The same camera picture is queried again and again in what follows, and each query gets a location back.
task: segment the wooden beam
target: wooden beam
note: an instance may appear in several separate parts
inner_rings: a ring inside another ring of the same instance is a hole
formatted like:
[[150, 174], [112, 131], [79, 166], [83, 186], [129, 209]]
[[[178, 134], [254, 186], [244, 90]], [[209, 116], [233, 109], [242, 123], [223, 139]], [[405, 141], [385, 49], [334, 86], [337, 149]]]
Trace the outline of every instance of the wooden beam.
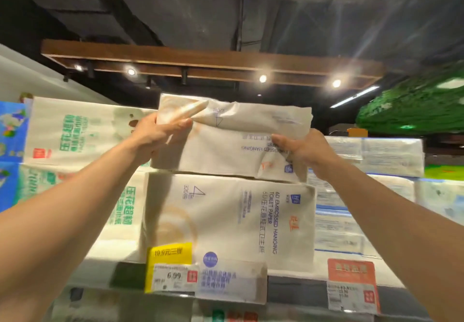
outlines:
[[188, 51], [169, 47], [117, 45], [45, 39], [42, 54], [49, 58], [119, 61], [178, 67], [201, 67], [269, 73], [379, 79], [385, 74], [382, 63], [349, 58], [304, 57], [234, 51]]
[[[74, 69], [77, 60], [67, 58], [52, 58], [57, 63], [68, 69]], [[126, 73], [127, 63], [114, 61], [94, 61], [94, 70], [105, 71], [111, 73]], [[131, 64], [139, 74], [142, 75], [157, 75], [157, 76], [172, 76], [181, 77], [182, 68], [173, 66], [160, 66], [154, 64]], [[251, 71], [237, 70], [220, 70], [220, 69], [205, 69], [189, 67], [187, 70], [189, 78], [204, 78], [212, 80], [228, 80], [256, 83], [259, 79], [259, 73]], [[351, 81], [350, 85], [344, 85], [343, 89], [359, 90], [366, 84], [367, 79], [357, 78]], [[330, 85], [331, 80], [327, 76], [322, 75], [301, 75], [287, 73], [272, 73], [267, 75], [266, 84], [291, 84], [301, 86], [326, 87]]]

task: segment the left hand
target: left hand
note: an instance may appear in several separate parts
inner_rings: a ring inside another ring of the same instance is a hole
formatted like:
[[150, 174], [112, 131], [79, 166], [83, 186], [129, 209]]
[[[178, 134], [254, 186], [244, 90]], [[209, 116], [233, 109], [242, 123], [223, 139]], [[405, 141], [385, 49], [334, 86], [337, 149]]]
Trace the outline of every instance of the left hand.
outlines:
[[140, 160], [141, 164], [147, 163], [154, 152], [165, 146], [171, 135], [192, 127], [190, 118], [159, 125], [156, 123], [156, 116], [157, 113], [153, 113], [141, 119], [132, 135], [126, 140], [136, 146], [137, 160]]

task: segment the supermarket shelf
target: supermarket shelf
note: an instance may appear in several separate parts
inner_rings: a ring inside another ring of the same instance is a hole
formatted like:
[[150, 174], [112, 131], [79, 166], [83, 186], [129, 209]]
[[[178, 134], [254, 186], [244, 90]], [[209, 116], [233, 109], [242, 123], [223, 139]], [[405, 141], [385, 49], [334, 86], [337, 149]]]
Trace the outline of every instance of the supermarket shelf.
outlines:
[[[137, 243], [124, 240], [97, 242], [68, 281], [83, 288], [143, 290], [146, 265], [136, 263]], [[404, 289], [383, 260], [361, 255], [316, 251], [313, 271], [269, 271], [268, 302], [327, 308], [327, 259], [372, 261], [375, 264], [381, 311], [386, 316], [428, 319], [427, 311]]]

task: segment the price label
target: price label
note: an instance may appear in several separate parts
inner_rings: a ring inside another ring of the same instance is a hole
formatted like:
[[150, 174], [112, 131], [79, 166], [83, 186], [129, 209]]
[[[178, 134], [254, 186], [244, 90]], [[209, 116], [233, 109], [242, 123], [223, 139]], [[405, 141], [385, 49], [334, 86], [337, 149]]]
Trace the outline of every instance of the price label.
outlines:
[[154, 265], [151, 291], [195, 291], [198, 267], [190, 264]]
[[380, 313], [374, 264], [330, 258], [327, 296], [330, 310]]

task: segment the dark ceiling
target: dark ceiling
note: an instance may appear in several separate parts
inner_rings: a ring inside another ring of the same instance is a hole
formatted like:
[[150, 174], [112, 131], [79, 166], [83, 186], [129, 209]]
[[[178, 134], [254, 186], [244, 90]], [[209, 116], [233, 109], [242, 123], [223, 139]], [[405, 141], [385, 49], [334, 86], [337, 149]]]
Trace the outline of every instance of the dark ceiling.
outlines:
[[[381, 90], [430, 64], [464, 58], [464, 0], [0, 0], [0, 43], [61, 73], [40, 56], [44, 38], [82, 39], [198, 50], [345, 56], [384, 62], [381, 88], [346, 105], [352, 90], [156, 78], [161, 90], [228, 101], [313, 107], [325, 131], [353, 122]], [[145, 79], [96, 72], [73, 79], [126, 105], [156, 107]]]

